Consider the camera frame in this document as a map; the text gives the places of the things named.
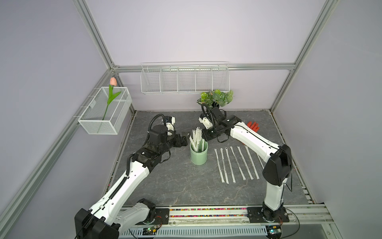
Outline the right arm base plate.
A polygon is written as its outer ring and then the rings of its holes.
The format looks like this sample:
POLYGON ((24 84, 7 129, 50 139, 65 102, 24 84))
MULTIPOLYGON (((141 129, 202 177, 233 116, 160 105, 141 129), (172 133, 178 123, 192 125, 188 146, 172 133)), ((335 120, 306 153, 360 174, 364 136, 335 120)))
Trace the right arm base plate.
POLYGON ((276 211, 265 207, 248 207, 247 217, 250 223, 288 223, 289 217, 284 206, 276 211))

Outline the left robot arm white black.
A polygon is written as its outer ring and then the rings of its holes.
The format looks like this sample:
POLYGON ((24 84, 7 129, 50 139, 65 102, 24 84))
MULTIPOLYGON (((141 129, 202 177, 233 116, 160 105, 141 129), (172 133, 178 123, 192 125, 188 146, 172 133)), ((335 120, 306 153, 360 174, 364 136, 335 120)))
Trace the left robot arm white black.
POLYGON ((156 205, 140 199, 133 207, 121 212, 126 200, 137 186, 164 162, 162 156, 173 147, 188 145, 187 134, 167 132, 149 134, 147 141, 127 160, 127 167, 117 182, 90 209, 80 209, 75 215, 77 239, 117 239, 138 223, 155 220, 156 205))

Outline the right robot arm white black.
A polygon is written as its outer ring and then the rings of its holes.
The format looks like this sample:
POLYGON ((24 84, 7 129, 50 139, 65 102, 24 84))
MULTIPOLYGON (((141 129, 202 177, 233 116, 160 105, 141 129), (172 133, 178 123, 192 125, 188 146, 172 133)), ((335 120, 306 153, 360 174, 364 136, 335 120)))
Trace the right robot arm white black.
POLYGON ((222 115, 215 123, 207 117, 200 116, 199 122, 204 126, 203 139, 209 141, 226 134, 245 144, 264 161, 262 174, 267 181, 267 188, 261 216, 266 222, 275 222, 284 216, 284 186, 292 171, 290 147, 265 139, 236 116, 222 115))

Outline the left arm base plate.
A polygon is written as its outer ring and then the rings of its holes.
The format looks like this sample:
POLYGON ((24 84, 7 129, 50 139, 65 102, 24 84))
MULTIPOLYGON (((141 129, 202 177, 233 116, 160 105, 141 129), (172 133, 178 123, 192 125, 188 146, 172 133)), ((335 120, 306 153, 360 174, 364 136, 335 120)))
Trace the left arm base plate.
POLYGON ((148 218, 136 225, 167 225, 170 219, 169 208, 157 208, 154 213, 149 213, 148 218))

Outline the green cylindrical storage cup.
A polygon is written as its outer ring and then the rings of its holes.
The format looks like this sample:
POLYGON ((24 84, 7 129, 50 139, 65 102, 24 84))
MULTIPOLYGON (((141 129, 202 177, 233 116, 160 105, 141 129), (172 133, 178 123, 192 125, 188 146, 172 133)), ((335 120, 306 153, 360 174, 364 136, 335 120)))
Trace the green cylindrical storage cup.
POLYGON ((195 165, 203 165, 207 161, 208 157, 208 143, 203 139, 200 141, 199 148, 196 149, 195 144, 191 141, 191 162, 195 165))

